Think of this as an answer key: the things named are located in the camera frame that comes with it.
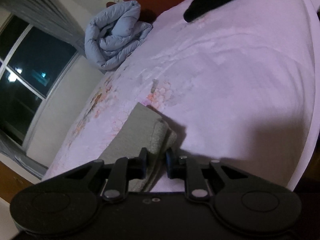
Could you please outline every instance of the silver rivet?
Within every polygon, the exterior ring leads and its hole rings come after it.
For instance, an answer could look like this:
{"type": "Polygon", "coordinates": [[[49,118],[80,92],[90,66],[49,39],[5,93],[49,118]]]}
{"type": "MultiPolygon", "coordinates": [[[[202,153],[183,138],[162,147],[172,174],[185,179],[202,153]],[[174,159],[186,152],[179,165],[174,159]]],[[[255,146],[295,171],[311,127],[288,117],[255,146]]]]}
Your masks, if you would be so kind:
{"type": "Polygon", "coordinates": [[[154,198],[152,198],[151,200],[152,200],[153,202],[160,202],[160,201],[161,201],[161,199],[158,198],[158,197],[154,197],[154,198]]]}
{"type": "Polygon", "coordinates": [[[204,189],[195,189],[191,192],[191,194],[194,197],[205,197],[205,196],[207,196],[208,192],[204,189]]]}
{"type": "Polygon", "coordinates": [[[144,200],[142,200],[142,202],[145,204],[151,204],[151,199],[145,198],[144,200]]]}
{"type": "Polygon", "coordinates": [[[119,197],[120,196],[120,192],[115,190],[115,189],[109,189],[109,190],[106,190],[103,195],[106,197],[106,198],[116,198],[116,197],[119,197]]]}
{"type": "Polygon", "coordinates": [[[179,159],[178,159],[178,162],[179,162],[179,164],[185,164],[186,163],[186,161],[187,161],[187,156],[184,156],[184,155],[182,155],[182,156],[179,156],[179,159]]]}

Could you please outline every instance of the gray folded fabric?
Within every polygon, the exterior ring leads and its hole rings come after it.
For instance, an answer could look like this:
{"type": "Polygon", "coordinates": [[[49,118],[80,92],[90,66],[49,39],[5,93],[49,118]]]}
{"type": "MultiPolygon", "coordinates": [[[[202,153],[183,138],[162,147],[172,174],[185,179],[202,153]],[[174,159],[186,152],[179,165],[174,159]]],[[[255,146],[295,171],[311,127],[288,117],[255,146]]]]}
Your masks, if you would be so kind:
{"type": "Polygon", "coordinates": [[[148,191],[160,171],[164,152],[173,145],[176,137],[159,114],[138,103],[99,159],[114,163],[121,157],[137,157],[143,147],[147,148],[146,178],[130,181],[129,191],[148,191]]]}

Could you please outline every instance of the window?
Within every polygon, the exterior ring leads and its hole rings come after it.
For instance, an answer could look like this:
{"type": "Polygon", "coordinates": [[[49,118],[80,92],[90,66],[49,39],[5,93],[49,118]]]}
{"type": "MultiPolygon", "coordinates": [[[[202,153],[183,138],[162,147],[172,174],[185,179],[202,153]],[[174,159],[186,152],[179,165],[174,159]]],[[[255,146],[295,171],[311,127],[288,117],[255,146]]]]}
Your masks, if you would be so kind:
{"type": "Polygon", "coordinates": [[[0,129],[23,148],[32,123],[75,53],[71,45],[16,16],[2,28],[0,129]]]}

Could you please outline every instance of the light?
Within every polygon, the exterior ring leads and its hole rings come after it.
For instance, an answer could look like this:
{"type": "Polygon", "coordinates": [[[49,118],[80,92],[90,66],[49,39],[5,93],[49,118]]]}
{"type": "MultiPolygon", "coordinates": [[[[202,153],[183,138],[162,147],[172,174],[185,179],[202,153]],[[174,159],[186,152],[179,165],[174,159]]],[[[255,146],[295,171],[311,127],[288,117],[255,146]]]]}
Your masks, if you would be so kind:
{"type": "Polygon", "coordinates": [[[16,69],[16,71],[17,71],[19,74],[22,73],[22,69],[21,69],[21,68],[15,68],[15,69],[16,69]]]}
{"type": "Polygon", "coordinates": [[[17,75],[15,73],[10,73],[10,75],[8,76],[8,80],[9,82],[15,82],[17,80],[17,75]]]}

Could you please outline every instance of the bed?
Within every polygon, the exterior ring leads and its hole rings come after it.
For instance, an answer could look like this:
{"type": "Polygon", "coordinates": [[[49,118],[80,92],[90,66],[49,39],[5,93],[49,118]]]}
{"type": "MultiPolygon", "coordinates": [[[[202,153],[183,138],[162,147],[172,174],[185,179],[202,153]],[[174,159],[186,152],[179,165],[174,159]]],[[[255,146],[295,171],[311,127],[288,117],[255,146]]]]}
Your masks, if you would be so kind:
{"type": "MultiPolygon", "coordinates": [[[[188,24],[191,1],[106,73],[44,179],[97,159],[140,102],[166,117],[179,154],[295,188],[320,130],[320,0],[234,0],[188,24]]],[[[180,190],[165,174],[153,188],[180,190]]]]}

